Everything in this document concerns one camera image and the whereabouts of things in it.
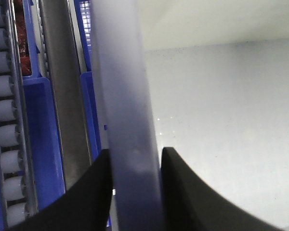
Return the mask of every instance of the metal guide rail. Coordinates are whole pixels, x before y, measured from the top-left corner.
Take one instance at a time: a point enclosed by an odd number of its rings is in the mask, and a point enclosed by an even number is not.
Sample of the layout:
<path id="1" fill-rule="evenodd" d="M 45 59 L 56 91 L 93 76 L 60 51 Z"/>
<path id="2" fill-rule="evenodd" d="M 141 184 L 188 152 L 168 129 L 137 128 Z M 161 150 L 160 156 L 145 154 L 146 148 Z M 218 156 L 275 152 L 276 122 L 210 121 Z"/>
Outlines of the metal guide rail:
<path id="1" fill-rule="evenodd" d="M 0 185 L 6 228 L 37 213 L 12 0 L 0 0 Z"/>

